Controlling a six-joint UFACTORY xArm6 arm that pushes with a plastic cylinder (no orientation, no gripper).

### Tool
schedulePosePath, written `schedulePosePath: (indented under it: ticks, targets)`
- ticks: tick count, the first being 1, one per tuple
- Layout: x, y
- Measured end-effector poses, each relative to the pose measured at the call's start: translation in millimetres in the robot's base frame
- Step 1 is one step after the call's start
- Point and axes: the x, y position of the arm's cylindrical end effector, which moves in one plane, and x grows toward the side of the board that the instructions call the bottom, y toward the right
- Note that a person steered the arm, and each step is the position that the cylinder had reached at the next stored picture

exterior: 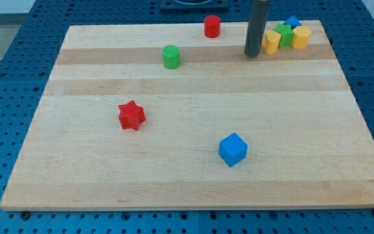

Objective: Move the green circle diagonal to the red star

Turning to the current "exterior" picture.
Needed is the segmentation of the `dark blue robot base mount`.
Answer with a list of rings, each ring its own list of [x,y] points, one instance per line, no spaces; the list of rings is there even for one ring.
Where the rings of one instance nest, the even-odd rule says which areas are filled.
[[[160,10],[225,10],[229,0],[160,0]]]

